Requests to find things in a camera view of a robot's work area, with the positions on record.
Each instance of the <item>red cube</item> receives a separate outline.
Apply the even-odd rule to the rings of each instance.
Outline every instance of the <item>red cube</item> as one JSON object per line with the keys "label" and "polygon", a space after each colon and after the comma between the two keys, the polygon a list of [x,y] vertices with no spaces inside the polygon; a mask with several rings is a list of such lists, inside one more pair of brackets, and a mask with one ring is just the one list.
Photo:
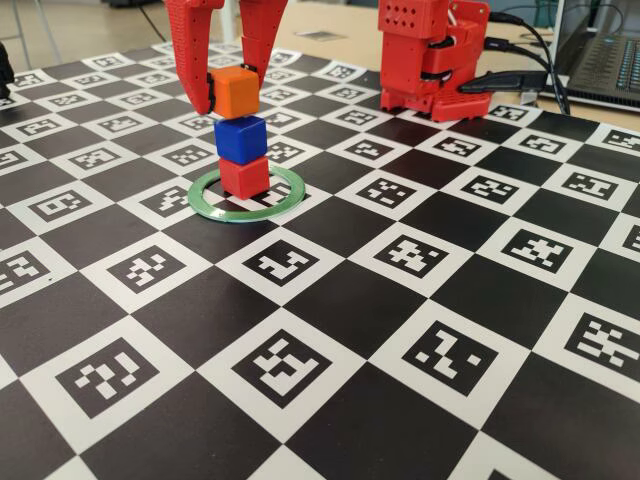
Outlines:
{"label": "red cube", "polygon": [[238,165],[221,157],[218,167],[222,188],[242,200],[269,190],[267,157],[259,157],[246,165]]}

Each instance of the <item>green ring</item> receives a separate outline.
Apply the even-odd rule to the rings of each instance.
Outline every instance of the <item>green ring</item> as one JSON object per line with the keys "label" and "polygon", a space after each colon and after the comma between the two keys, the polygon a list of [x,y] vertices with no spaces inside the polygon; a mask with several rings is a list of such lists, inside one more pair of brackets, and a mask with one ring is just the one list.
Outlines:
{"label": "green ring", "polygon": [[206,173],[193,182],[193,185],[189,188],[189,205],[191,205],[191,208],[193,208],[196,213],[211,220],[227,223],[248,223],[259,222],[260,220],[266,220],[275,215],[280,215],[291,210],[304,199],[304,181],[300,178],[300,175],[286,168],[276,167],[275,165],[269,166],[269,173],[283,178],[291,187],[289,195],[287,195],[282,202],[272,207],[252,212],[231,212],[209,205],[204,200],[204,191],[207,187],[220,180],[220,170]]}

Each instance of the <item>red robot arm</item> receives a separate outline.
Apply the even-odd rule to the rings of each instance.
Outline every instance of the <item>red robot arm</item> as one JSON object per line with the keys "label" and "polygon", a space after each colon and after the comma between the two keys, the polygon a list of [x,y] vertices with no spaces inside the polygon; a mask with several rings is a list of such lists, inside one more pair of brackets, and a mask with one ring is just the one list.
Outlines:
{"label": "red robot arm", "polygon": [[[287,0],[240,0],[244,63],[255,69],[260,85]],[[206,114],[215,98],[207,72],[211,13],[224,0],[166,0],[178,77],[196,111]]]}

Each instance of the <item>stacked cubes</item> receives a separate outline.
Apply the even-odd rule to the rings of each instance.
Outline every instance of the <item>stacked cubes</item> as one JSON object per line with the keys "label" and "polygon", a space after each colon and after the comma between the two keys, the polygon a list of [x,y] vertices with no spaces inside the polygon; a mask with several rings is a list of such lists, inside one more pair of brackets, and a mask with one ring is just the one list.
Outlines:
{"label": "stacked cubes", "polygon": [[253,116],[259,108],[258,74],[241,67],[210,72],[216,98],[213,111],[220,181],[225,191],[247,199],[269,189],[267,127]]}

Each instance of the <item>black and white checkerboard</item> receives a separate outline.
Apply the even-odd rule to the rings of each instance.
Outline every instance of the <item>black and white checkerboard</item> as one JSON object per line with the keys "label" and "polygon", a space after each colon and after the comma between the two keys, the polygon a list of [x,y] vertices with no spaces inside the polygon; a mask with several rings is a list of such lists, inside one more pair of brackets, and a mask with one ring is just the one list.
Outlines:
{"label": "black and white checkerboard", "polygon": [[307,197],[225,225],[186,201],[213,118],[170,45],[17,76],[0,478],[640,478],[640,134],[382,113],[376,73],[286,50],[261,100]]}

